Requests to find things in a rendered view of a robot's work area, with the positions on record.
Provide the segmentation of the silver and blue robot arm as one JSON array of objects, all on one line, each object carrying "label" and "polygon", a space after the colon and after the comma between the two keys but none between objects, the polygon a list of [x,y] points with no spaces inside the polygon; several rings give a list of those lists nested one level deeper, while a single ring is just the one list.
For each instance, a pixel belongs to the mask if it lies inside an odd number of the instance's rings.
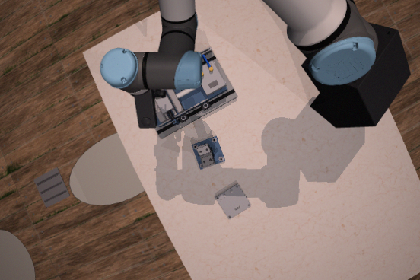
[{"label": "silver and blue robot arm", "polygon": [[[288,39],[306,56],[319,83],[353,82],[374,64],[378,38],[354,0],[263,1],[288,25]],[[158,2],[162,23],[158,52],[115,48],[100,63],[105,82],[134,94],[140,129],[158,124],[154,90],[143,94],[148,89],[181,91],[202,84],[202,54],[193,52],[198,28],[195,0]]]}]

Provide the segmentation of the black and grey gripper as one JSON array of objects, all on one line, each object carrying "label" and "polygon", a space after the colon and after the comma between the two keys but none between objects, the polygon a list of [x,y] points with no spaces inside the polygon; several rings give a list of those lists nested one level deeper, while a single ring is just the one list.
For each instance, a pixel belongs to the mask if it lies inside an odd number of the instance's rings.
[{"label": "black and grey gripper", "polygon": [[165,97],[166,97],[165,90],[161,90],[161,89],[154,90],[154,99],[158,100]]}]

